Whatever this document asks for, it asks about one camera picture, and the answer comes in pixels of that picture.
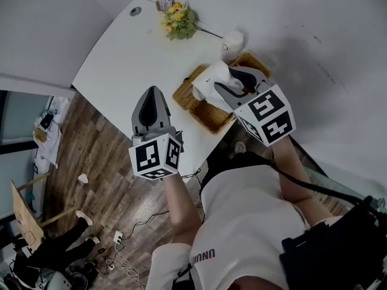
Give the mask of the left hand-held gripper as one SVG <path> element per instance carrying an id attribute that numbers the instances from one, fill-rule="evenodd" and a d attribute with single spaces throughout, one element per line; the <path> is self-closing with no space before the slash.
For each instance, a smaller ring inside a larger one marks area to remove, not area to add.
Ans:
<path id="1" fill-rule="evenodd" d="M 183 152 L 182 131 L 170 126 L 166 99 L 156 86 L 140 97 L 132 113 L 132 147 L 128 149 L 134 175 L 151 181 L 178 173 Z"/>

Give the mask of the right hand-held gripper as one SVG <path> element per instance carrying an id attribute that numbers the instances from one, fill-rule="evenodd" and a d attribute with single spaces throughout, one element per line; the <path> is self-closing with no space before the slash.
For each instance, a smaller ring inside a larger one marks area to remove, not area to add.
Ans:
<path id="1" fill-rule="evenodd" d="M 215 82 L 220 96 L 213 105 L 234 111 L 245 130 L 269 147 L 296 130 L 291 106 L 278 85 L 270 87 L 266 75 L 246 66 L 229 67 L 227 84 Z"/>

